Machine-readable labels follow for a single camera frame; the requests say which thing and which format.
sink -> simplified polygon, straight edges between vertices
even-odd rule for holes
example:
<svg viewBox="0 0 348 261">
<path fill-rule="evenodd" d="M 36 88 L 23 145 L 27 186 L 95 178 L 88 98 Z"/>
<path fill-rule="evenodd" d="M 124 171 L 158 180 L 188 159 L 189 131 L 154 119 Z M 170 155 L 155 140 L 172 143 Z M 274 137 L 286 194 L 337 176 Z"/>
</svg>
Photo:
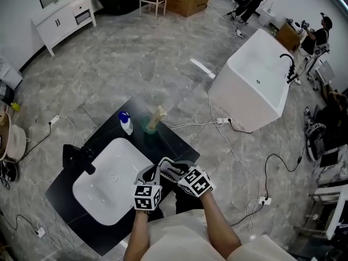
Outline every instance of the sink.
<svg viewBox="0 0 348 261">
<path fill-rule="evenodd" d="M 81 174 L 72 186 L 74 197 L 96 221 L 114 225 L 133 207 L 138 172 L 153 163 L 127 139 L 116 138 L 92 164 L 96 172 Z"/>
</svg>

cable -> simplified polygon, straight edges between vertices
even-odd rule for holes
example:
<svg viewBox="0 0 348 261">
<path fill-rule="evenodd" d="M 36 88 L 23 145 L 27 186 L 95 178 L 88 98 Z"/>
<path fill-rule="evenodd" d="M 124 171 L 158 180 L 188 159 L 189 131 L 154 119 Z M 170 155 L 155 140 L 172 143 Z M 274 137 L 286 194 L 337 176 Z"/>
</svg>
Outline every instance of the cable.
<svg viewBox="0 0 348 261">
<path fill-rule="evenodd" d="M 234 10 L 236 9 L 236 7 L 237 7 L 237 5 L 238 5 L 238 1 L 237 1 L 237 0 L 233 0 L 233 1 L 235 1 L 235 5 L 234 5 L 233 10 L 232 10 L 232 11 L 230 11 L 229 13 L 227 13 L 227 14 L 223 15 L 223 17 L 225 17 L 226 15 L 230 15 L 230 14 L 231 14 L 231 13 L 233 13 L 233 12 L 234 12 Z"/>
<path fill-rule="evenodd" d="M 250 200 L 249 202 L 248 202 L 248 204 L 246 205 L 246 207 L 245 207 L 245 212 L 246 212 L 246 214 L 248 213 L 248 207 L 249 207 L 249 204 L 251 203 L 251 202 L 253 202 L 253 201 L 259 201 L 259 199 L 252 199 L 252 200 Z M 251 214 L 250 215 L 250 217 L 248 216 L 247 218 L 249 219 L 249 223 L 248 223 L 248 230 L 250 231 L 250 230 L 252 230 L 253 228 L 254 228 L 254 222 L 252 221 L 252 216 L 253 216 L 253 214 Z"/>
<path fill-rule="evenodd" d="M 309 63 L 310 60 L 313 60 L 313 61 L 311 62 L 311 64 L 312 64 L 312 63 L 314 62 L 315 58 L 310 58 L 310 59 L 306 62 L 303 71 L 297 76 L 298 79 L 299 79 L 300 76 L 303 75 L 303 73 L 306 71 L 307 65 L 308 65 L 308 63 Z"/>
<path fill-rule="evenodd" d="M 40 184 L 42 181 L 47 182 L 47 183 L 49 183 L 49 184 L 52 184 L 52 182 L 50 182 L 50 181 L 48 181 L 48 180 L 46 180 L 46 179 L 41 179 L 41 180 L 39 180 L 37 183 L 35 183 L 35 181 L 32 179 L 32 177 L 30 176 L 30 174 L 29 174 L 28 172 L 23 171 L 23 170 L 20 170 L 20 171 L 21 171 L 21 173 L 27 174 L 28 177 L 29 177 L 29 179 L 33 182 L 34 185 L 38 185 L 38 184 Z"/>
<path fill-rule="evenodd" d="M 210 113 L 211 113 L 211 115 L 212 115 L 213 121 L 215 121 L 215 119 L 214 119 L 214 114 L 213 114 L 212 102 L 210 101 L 210 98 L 209 98 L 209 89 L 210 89 L 210 87 L 213 85 L 213 83 L 214 83 L 214 82 L 212 82 L 211 85 L 210 85 L 210 86 L 208 87 L 208 89 L 207 89 L 207 96 L 208 96 L 208 101 L 209 101 L 209 104 L 210 104 Z M 250 170 L 250 169 L 249 169 L 237 156 L 236 156 L 236 154 L 234 153 L 234 151 L 233 151 L 231 145 L 229 144 L 227 138 L 226 138 L 226 137 L 224 136 L 224 134 L 220 131 L 220 129 L 219 129 L 219 127 L 216 125 L 216 123 L 215 123 L 215 127 L 218 129 L 219 133 L 220 133 L 220 134 L 222 135 L 222 137 L 225 139 L 225 141 L 226 141 L 226 143 L 227 143 L 229 149 L 231 150 L 232 154 L 233 154 L 234 157 L 237 159 L 237 161 L 238 161 L 242 166 L 244 166 L 244 167 L 247 169 L 247 171 L 249 171 L 249 172 L 255 177 L 255 179 L 257 180 L 258 191 L 257 191 L 257 199 L 255 199 L 255 200 L 259 201 L 259 198 L 260 198 L 260 180 L 259 180 L 259 178 L 254 174 L 254 172 L 252 172 L 252 171 L 251 171 L 251 170 Z M 249 218 L 248 229 L 252 229 L 252 228 L 250 228 L 250 224 L 253 225 L 251 218 Z"/>
<path fill-rule="evenodd" d="M 285 168 L 289 171 L 289 172 L 294 172 L 297 168 L 298 168 L 298 166 L 299 166 L 299 164 L 300 164 L 300 162 L 301 162 L 301 160 L 302 160 L 302 156 L 303 156 L 303 152 L 305 151 L 305 149 L 304 148 L 306 148 L 306 146 L 304 146 L 303 147 L 303 149 L 302 149 L 302 153 L 301 153 L 301 155 L 299 156 L 299 158 L 297 159 L 297 165 L 295 166 L 295 168 L 294 169 L 292 169 L 292 170 L 290 170 L 289 168 L 288 168 L 288 166 L 287 166 L 287 164 L 285 163 L 285 161 L 280 157 L 280 156 L 278 156 L 277 154 L 270 154 L 267 158 L 266 158 L 266 162 L 265 162 L 265 176 L 266 176 L 266 181 L 265 181 L 265 189 L 266 189 L 266 200 L 268 199 L 268 195 L 269 195 L 269 193 L 268 193 L 268 189 L 267 189 L 267 161 L 268 161 L 268 159 L 270 158 L 270 157 L 272 157 L 272 156 L 276 156 L 278 159 L 280 159 L 281 161 L 282 161 L 282 163 L 285 165 Z"/>
<path fill-rule="evenodd" d="M 231 22 L 231 19 L 226 18 L 226 16 L 229 16 L 229 15 L 234 11 L 234 9 L 233 9 L 232 11 L 230 11 L 228 14 L 223 15 L 222 17 L 223 17 L 225 20 L 228 20 L 228 21 Z M 244 40 L 244 39 L 245 39 L 245 36 L 244 36 L 241 32 L 240 32 L 239 34 L 237 34 L 237 31 L 240 31 L 240 30 L 239 30 L 238 26 L 234 23 L 234 21 L 235 21 L 235 18 L 233 19 L 233 22 L 232 22 L 233 25 L 235 26 L 235 32 L 234 32 L 233 38 L 234 38 L 234 37 L 238 37 L 238 38 Z"/>
<path fill-rule="evenodd" d="M 255 212 L 253 212 L 253 213 L 251 213 L 251 214 L 249 214 L 249 215 L 246 215 L 246 216 L 244 216 L 244 218 L 242 218 L 240 221 L 238 221 L 237 223 L 234 223 L 234 224 L 231 224 L 231 226 L 235 226 L 235 225 L 237 225 L 237 224 L 240 224 L 243 220 L 245 220 L 248 216 L 250 216 L 250 215 L 253 215 L 253 214 L 256 214 L 257 212 L 259 212 L 262 208 L 263 208 L 263 206 L 265 205 L 265 203 L 262 203 L 262 206 L 258 209 L 258 210 L 256 210 Z"/>
<path fill-rule="evenodd" d="M 228 122 L 229 122 L 229 124 L 231 125 L 231 128 L 235 131 L 235 132 L 238 132 L 238 133 L 246 133 L 246 134 L 252 134 L 253 132 L 244 132 L 243 130 L 238 130 L 238 129 L 235 129 L 234 127 L 233 127 L 233 125 L 232 125 L 232 120 L 231 120 L 231 118 L 228 118 Z"/>
<path fill-rule="evenodd" d="M 74 142 L 75 142 L 75 132 L 76 132 L 74 123 L 71 122 L 71 120 L 69 118 L 67 118 L 67 117 L 60 116 L 60 115 L 58 115 L 58 117 L 68 120 L 70 122 L 70 124 L 72 124 L 72 126 L 74 127 L 74 136 L 73 136 L 73 139 L 72 139 L 72 145 L 74 145 Z"/>
<path fill-rule="evenodd" d="M 259 7 L 263 6 L 264 4 L 266 4 L 268 2 L 268 0 L 266 0 L 263 4 L 261 4 Z"/>
<path fill-rule="evenodd" d="M 48 238 L 49 238 L 49 242 L 51 243 L 52 247 L 55 248 L 56 250 L 58 250 L 58 251 L 64 251 L 64 249 L 65 249 L 65 242 L 64 242 L 64 240 L 67 240 L 67 241 L 71 244 L 72 250 L 65 251 L 65 252 L 71 252 L 71 251 L 73 251 L 73 250 L 74 250 L 74 245 L 73 245 L 73 243 L 72 243 L 73 237 L 72 237 L 72 234 L 71 234 L 69 228 L 67 227 L 67 225 L 65 225 L 66 229 L 68 230 L 68 232 L 69 232 L 69 234 L 70 234 L 70 236 L 71 236 L 72 241 L 69 240 L 69 239 L 66 237 L 66 235 L 61 231 L 60 224 L 59 224 L 59 221 L 58 221 L 58 218 L 57 218 L 55 212 L 54 212 L 54 217 L 55 217 L 55 219 L 56 219 L 56 221 L 57 221 L 58 230 L 59 230 L 59 233 L 58 233 L 58 234 L 59 234 L 60 237 L 62 238 L 62 241 L 59 239 L 58 236 L 53 235 L 53 234 L 51 234 L 51 233 L 49 232 L 49 230 L 48 230 L 46 224 L 45 224 L 43 221 L 38 221 L 38 223 L 37 223 L 37 228 L 39 229 L 39 222 L 42 222 L 42 224 L 44 225 L 43 228 L 44 228 L 44 230 L 47 232 L 47 235 L 48 235 Z"/>
<path fill-rule="evenodd" d="M 17 163 L 21 162 L 22 160 L 24 160 L 24 158 L 33 150 L 35 149 L 40 143 L 44 142 L 51 134 L 51 122 L 48 123 L 49 125 L 49 133 L 44 137 L 44 139 L 42 139 L 41 141 L 39 141 L 39 143 L 37 143 L 33 148 L 31 148 Z"/>
<path fill-rule="evenodd" d="M 2 186 L 4 187 L 4 188 L 6 188 L 7 190 L 10 190 L 10 183 L 7 181 L 7 179 L 6 179 L 6 176 L 7 175 L 3 175 L 2 174 L 2 171 L 3 171 L 3 165 L 6 165 L 6 162 L 5 162 L 5 160 L 2 160 L 1 161 L 1 163 L 0 163 L 0 180 L 1 180 L 1 183 L 2 183 Z"/>
<path fill-rule="evenodd" d="M 170 124 L 167 124 L 167 123 L 164 123 L 166 126 L 168 127 L 171 127 L 172 129 L 179 129 L 179 128 L 183 128 L 183 127 L 187 127 L 187 126 L 206 126 L 206 125 L 211 125 L 211 126 L 214 126 L 215 125 L 215 122 L 209 122 L 209 123 L 204 123 L 204 124 L 199 124 L 199 123 L 189 123 L 189 124 L 182 124 L 182 125 L 178 125 L 178 126 L 172 126 Z"/>
<path fill-rule="evenodd" d="M 32 229 L 34 230 L 35 234 L 37 235 L 38 232 L 36 231 L 35 227 L 32 225 L 32 223 L 27 220 L 24 216 L 22 216 L 21 214 L 18 214 L 16 216 L 16 227 L 13 227 L 12 224 L 5 218 L 4 214 L 2 213 L 2 211 L 0 211 L 0 214 L 2 215 L 2 217 L 5 219 L 5 221 L 8 223 L 9 226 L 11 226 L 12 229 L 17 230 L 18 229 L 18 217 L 20 216 L 21 218 L 24 218 L 32 227 Z"/>
</svg>

black faucet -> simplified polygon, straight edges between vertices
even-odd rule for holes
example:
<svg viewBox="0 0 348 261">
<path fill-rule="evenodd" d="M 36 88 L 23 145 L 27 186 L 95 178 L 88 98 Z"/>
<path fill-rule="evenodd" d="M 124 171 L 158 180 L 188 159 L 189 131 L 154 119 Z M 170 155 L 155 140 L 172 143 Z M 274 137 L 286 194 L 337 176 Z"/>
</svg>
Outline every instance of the black faucet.
<svg viewBox="0 0 348 261">
<path fill-rule="evenodd" d="M 296 74 L 293 77 L 291 77 L 295 73 L 295 63 L 294 63 L 294 60 L 291 57 L 291 55 L 289 55 L 289 54 L 282 54 L 279 57 L 282 58 L 283 56 L 289 57 L 291 59 L 291 62 L 293 62 L 292 65 L 290 66 L 289 74 L 288 74 L 288 81 L 287 81 L 287 83 L 290 83 L 291 81 L 294 81 L 295 78 L 297 77 Z"/>
<path fill-rule="evenodd" d="M 78 148 L 70 144 L 63 145 L 63 167 L 75 167 L 83 169 L 89 175 L 96 172 L 96 168 L 91 162 L 92 153 L 90 150 Z"/>
</svg>

white freestanding bathtub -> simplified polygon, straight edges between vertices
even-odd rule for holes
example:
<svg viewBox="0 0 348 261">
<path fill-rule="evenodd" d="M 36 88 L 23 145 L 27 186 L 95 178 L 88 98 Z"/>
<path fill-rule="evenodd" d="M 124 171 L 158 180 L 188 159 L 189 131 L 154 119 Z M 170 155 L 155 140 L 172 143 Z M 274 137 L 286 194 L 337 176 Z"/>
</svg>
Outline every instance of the white freestanding bathtub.
<svg viewBox="0 0 348 261">
<path fill-rule="evenodd" d="M 226 62 L 209 95 L 245 131 L 255 131 L 282 116 L 289 85 L 289 52 L 258 29 Z"/>
</svg>

black countertop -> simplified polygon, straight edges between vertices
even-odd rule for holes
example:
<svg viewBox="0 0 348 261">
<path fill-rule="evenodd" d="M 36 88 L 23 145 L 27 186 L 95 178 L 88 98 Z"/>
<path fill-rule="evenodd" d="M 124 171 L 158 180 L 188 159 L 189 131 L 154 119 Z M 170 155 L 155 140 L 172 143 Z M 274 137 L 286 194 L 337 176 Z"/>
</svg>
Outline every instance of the black countertop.
<svg viewBox="0 0 348 261">
<path fill-rule="evenodd" d="M 126 111 L 131 116 L 134 127 L 131 136 L 120 125 L 120 111 Z M 155 134 L 144 133 L 141 122 L 150 114 L 142 101 L 131 98 L 93 134 L 84 147 L 92 150 L 92 159 L 95 159 L 112 140 L 125 138 L 154 164 L 159 163 L 163 157 L 192 162 L 199 158 L 200 154 L 161 122 Z M 79 204 L 72 193 L 72 186 L 81 174 L 80 169 L 63 168 L 46 191 L 46 197 L 61 218 L 86 244 L 100 255 L 105 255 L 131 232 L 135 210 L 131 209 L 115 225 L 100 224 Z M 164 199 L 171 191 L 171 185 L 163 177 L 161 185 Z"/>
</svg>

